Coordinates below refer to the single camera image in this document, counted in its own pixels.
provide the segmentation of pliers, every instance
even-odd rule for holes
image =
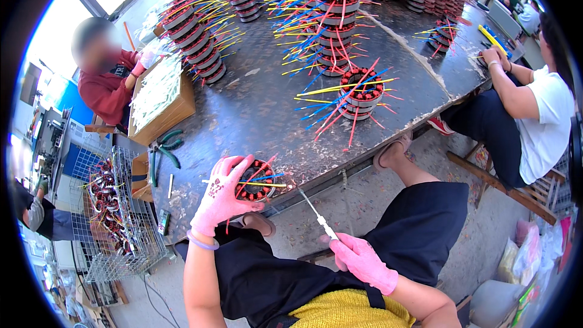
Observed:
[[[156,180],[156,152],[157,151],[160,151],[162,154],[168,156],[171,159],[172,163],[174,164],[174,167],[180,169],[179,159],[176,158],[176,156],[174,156],[170,151],[172,149],[179,148],[180,145],[182,145],[184,142],[180,138],[175,139],[172,143],[169,143],[169,140],[173,136],[180,135],[181,133],[182,133],[181,129],[173,130],[172,132],[165,135],[161,141],[156,140],[156,141],[152,142],[152,144],[150,144],[150,149],[148,150],[148,152],[150,154],[150,156],[149,156],[150,180],[152,181],[153,187],[158,187],[158,183]]]

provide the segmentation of person in red sweater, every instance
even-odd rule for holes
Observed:
[[[98,17],[79,24],[71,52],[80,69],[78,89],[85,104],[107,124],[127,133],[136,80],[156,56],[122,50],[117,28]]]

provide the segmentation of screwdriver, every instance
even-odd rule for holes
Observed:
[[[308,202],[308,204],[310,205],[310,207],[312,207],[312,210],[314,211],[314,213],[316,213],[316,215],[317,215],[317,219],[316,220],[318,221],[318,223],[322,227],[324,227],[324,230],[326,231],[326,234],[330,237],[330,239],[338,239],[338,236],[336,236],[336,234],[330,228],[330,226],[328,225],[328,223],[326,223],[326,220],[324,219],[324,217],[318,213],[318,211],[316,210],[316,208],[314,208],[314,206],[312,205],[312,202],[305,195],[304,191],[301,188],[299,188],[299,187],[298,187],[298,190],[300,191],[300,194],[302,194],[302,196],[304,197],[304,199]]]

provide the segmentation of bangle bracelet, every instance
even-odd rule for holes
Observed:
[[[209,249],[211,251],[215,251],[215,250],[218,250],[220,247],[219,243],[217,242],[217,240],[215,238],[213,238],[213,241],[215,241],[215,244],[213,244],[213,245],[206,244],[206,243],[199,241],[196,237],[193,236],[192,230],[186,231],[186,237],[188,238],[189,241],[191,241],[193,244],[199,246],[202,249]]]
[[[490,70],[490,68],[491,68],[491,66],[492,66],[493,64],[500,64],[500,62],[498,62],[498,61],[496,61],[496,60],[492,60],[492,61],[490,61],[490,62],[488,63],[488,70]]]

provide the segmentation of slipper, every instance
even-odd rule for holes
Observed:
[[[391,142],[391,143],[387,144],[385,147],[383,147],[373,157],[373,166],[374,166],[374,168],[377,171],[383,171],[383,170],[388,169],[388,167],[383,167],[379,163],[379,159],[381,158],[381,156],[383,155],[383,153],[385,153],[385,151],[389,149],[390,145],[392,145],[395,142],[401,143],[403,145],[403,153],[405,153],[407,151],[407,149],[409,149],[409,146],[411,145],[412,139],[413,139],[413,132],[412,131],[408,131],[404,135],[400,136],[399,138],[397,138],[393,142]]]
[[[262,222],[264,222],[264,223],[266,224],[266,226],[265,226],[266,228],[265,228],[265,229],[266,229],[266,230],[267,230],[267,229],[271,230],[271,231],[270,231],[269,233],[267,233],[267,234],[264,234],[264,233],[265,233],[265,231],[260,231],[260,232],[262,232],[262,233],[261,233],[261,235],[262,235],[263,237],[271,237],[271,236],[273,236],[273,235],[275,234],[275,224],[273,224],[273,222],[272,222],[272,221],[270,221],[270,220],[268,220],[267,218],[265,218],[265,217],[264,217],[264,216],[263,216],[261,213],[258,213],[258,212],[256,212],[256,211],[250,211],[250,212],[248,212],[248,213],[245,213],[244,215],[242,215],[242,216],[241,216],[240,222],[241,222],[241,224],[243,224],[243,228],[248,228],[248,227],[247,227],[247,225],[246,225],[246,224],[245,224],[245,222],[244,222],[244,220],[245,220],[245,216],[246,216],[246,215],[253,215],[253,216],[255,216],[255,217],[258,217],[258,218],[259,218],[259,220],[261,220]]]

